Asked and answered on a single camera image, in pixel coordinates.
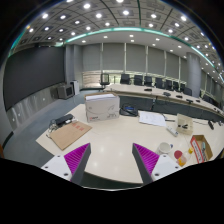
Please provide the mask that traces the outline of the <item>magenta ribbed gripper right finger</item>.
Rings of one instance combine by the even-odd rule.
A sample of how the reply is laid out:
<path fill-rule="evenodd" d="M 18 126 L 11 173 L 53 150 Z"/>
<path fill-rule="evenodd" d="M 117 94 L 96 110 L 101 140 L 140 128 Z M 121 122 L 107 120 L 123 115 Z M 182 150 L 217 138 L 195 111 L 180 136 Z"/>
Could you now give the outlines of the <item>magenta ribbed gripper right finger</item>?
<path fill-rule="evenodd" d="M 159 155 L 137 143 L 134 143 L 132 146 L 132 154 L 135 158 L 143 184 L 147 185 L 152 183 L 151 175 L 159 160 Z"/>

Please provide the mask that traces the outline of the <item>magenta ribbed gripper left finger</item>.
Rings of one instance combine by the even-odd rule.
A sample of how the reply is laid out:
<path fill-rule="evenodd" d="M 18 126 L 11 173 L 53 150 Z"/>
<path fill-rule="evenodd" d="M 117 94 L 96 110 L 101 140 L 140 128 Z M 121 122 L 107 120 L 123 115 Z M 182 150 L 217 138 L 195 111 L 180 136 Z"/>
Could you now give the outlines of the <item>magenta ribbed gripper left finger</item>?
<path fill-rule="evenodd" d="M 64 156 L 65 161 L 72 173 L 71 182 L 79 185 L 91 154 L 91 144 L 87 143 Z"/>

